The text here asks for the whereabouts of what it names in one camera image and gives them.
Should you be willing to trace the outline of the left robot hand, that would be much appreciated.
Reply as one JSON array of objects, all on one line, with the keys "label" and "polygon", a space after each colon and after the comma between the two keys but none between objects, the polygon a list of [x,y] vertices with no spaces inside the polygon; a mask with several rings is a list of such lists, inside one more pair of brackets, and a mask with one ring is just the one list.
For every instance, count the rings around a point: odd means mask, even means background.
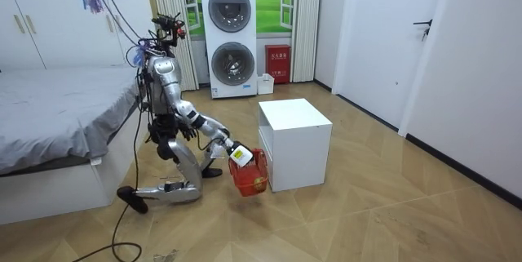
[{"label": "left robot hand", "polygon": [[181,122],[178,125],[178,129],[186,141],[190,141],[192,138],[197,137],[197,131],[194,130],[190,125]]}]

